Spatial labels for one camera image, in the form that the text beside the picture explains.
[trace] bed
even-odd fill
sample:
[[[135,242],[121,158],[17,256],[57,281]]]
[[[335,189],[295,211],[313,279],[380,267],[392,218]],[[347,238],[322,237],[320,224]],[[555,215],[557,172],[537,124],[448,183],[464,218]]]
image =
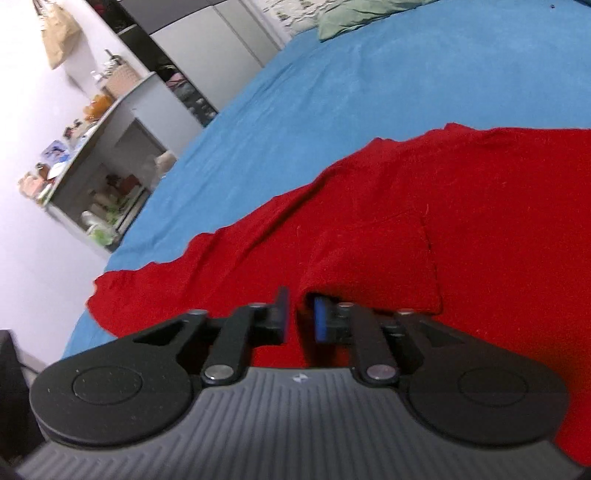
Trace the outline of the bed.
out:
[[[325,43],[299,34],[179,159],[107,270],[173,260],[375,137],[591,127],[590,21],[574,0],[440,0]],[[64,356],[112,339],[84,312]]]

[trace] white wall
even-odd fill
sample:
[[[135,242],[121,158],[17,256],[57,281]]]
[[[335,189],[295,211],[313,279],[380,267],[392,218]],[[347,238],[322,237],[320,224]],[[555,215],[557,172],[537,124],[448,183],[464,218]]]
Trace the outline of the white wall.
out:
[[[128,58],[84,0],[64,4],[86,30],[93,53],[108,48]],[[61,357],[106,261],[23,198],[17,181],[81,115],[88,98],[64,67],[47,66],[30,0],[0,0],[0,18],[0,328],[12,329],[21,349],[51,363]]]

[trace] red cloth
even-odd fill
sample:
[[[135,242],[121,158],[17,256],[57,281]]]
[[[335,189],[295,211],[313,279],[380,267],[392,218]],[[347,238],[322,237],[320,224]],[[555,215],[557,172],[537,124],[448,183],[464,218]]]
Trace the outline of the red cloth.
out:
[[[125,335],[187,309],[227,315],[286,285],[437,320],[548,365],[571,406],[558,444],[591,463],[591,131],[460,125],[373,140],[185,254],[109,272],[89,300]],[[255,364],[300,367],[307,323]]]

